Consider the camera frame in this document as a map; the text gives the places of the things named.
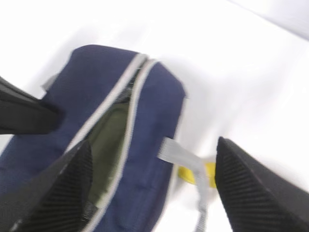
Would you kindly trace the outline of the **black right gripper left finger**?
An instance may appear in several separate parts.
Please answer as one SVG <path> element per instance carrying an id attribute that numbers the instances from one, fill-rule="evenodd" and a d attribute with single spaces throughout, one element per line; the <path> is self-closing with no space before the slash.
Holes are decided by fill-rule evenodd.
<path id="1" fill-rule="evenodd" d="M 91 146 L 79 142 L 19 189 L 0 198 L 2 232 L 77 232 L 93 179 Z"/>

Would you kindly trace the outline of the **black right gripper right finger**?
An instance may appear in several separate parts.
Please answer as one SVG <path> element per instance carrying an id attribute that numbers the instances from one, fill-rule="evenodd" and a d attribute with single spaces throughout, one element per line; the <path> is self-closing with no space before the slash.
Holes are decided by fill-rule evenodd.
<path id="1" fill-rule="evenodd" d="M 215 183 L 234 232 L 309 230 L 309 194 L 224 137 L 217 144 Z"/>

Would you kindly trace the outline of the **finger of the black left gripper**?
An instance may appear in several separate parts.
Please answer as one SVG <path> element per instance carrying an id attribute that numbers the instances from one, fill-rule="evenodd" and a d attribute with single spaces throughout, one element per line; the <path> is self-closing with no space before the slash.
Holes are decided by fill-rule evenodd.
<path id="1" fill-rule="evenodd" d="M 48 134 L 60 127 L 64 112 L 0 79 L 0 133 Z"/>

